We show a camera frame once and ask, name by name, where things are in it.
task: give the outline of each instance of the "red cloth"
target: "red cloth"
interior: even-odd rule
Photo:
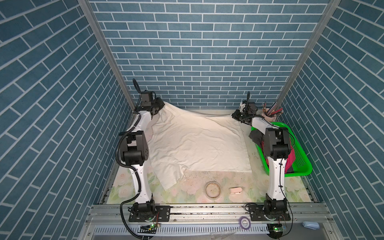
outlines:
[[[262,150],[264,153],[264,141],[262,141]],[[285,173],[287,173],[287,170],[292,166],[292,164],[295,160],[296,160],[295,150],[292,147],[292,141],[291,141],[291,153],[289,153],[288,158],[287,158],[287,163],[285,164]],[[269,166],[268,158],[265,158],[265,161]]]

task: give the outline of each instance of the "blue brick wall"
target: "blue brick wall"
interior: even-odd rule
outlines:
[[[181,108],[274,102],[328,0],[91,0],[127,85]]]
[[[0,239],[78,237],[129,113],[76,0],[0,1]]]
[[[342,0],[283,102],[345,239],[384,234],[384,1]]]

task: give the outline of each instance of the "purple tape roll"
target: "purple tape roll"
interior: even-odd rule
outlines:
[[[249,220],[249,218],[247,217],[240,217],[239,224],[240,224],[240,227],[244,230],[248,230],[251,228],[251,220]]]

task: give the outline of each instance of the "green basket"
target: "green basket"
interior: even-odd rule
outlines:
[[[311,174],[312,172],[312,164],[309,161],[307,155],[305,154],[303,148],[300,146],[299,141],[293,134],[292,130],[290,127],[288,127],[286,124],[282,122],[272,122],[273,125],[276,125],[278,127],[286,127],[288,128],[288,131],[292,136],[295,138],[295,140],[292,140],[292,136],[290,135],[291,142],[294,142],[295,144],[293,145],[293,149],[295,150],[295,156],[296,160],[293,162],[292,167],[294,173],[286,173],[285,177],[294,177],[294,176],[307,176]],[[263,162],[265,172],[269,175],[269,167],[265,161],[264,154],[262,152],[262,149],[256,144],[257,150],[259,151],[260,158]]]

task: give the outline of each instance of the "metal corner post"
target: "metal corner post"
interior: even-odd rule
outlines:
[[[285,96],[288,94],[289,89],[291,88],[297,76],[299,75],[299,72],[303,68],[305,62],[308,59],[308,56],[311,54],[312,49],[315,47],[315,44],[319,40],[321,34],[323,33],[325,27],[327,26],[340,1],[341,0],[329,0],[329,3],[326,6],[323,15],[321,16],[320,21],[313,30],[313,33],[309,38],[307,44],[305,45],[302,54],[297,60],[296,65],[293,67],[292,72],[287,79],[287,82],[285,83],[279,96],[277,97],[277,103],[279,106],[283,102]]]
[[[129,90],[127,88],[127,85],[125,84],[124,78],[121,75],[120,69],[115,61],[115,58],[113,57],[113,54],[111,52],[111,49],[108,46],[107,40],[104,37],[103,32],[101,31],[100,25],[96,19],[96,16],[92,10],[91,4],[89,3],[89,0],[78,0],[80,7],[82,11],[84,12],[85,18],[88,20],[89,25],[91,26],[91,29],[101,47],[101,50],[103,51],[113,74],[116,77],[117,82],[119,83],[122,92],[124,93],[125,98],[128,101],[129,106],[132,110],[135,108],[135,104],[132,100],[132,96],[129,93]]]

